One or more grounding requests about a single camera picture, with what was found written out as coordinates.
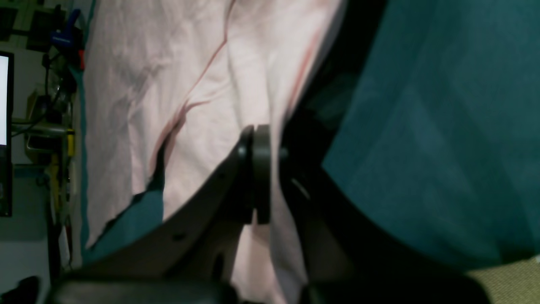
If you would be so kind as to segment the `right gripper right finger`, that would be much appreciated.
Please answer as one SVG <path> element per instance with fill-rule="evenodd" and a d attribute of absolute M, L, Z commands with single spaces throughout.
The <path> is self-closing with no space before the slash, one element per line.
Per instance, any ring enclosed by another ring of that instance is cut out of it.
<path fill-rule="evenodd" d="M 378 227 L 322 168 L 337 127 L 295 114 L 280 147 L 280 183 L 308 281 L 301 304 L 489 304 L 480 283 Z"/>

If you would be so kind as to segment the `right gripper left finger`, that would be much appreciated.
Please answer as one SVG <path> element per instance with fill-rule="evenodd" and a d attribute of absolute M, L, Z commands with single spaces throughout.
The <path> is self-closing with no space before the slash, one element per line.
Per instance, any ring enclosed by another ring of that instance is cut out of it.
<path fill-rule="evenodd" d="M 270 128 L 246 127 L 227 158 L 172 217 L 82 269 L 91 279 L 229 279 L 241 232 L 270 221 Z"/>

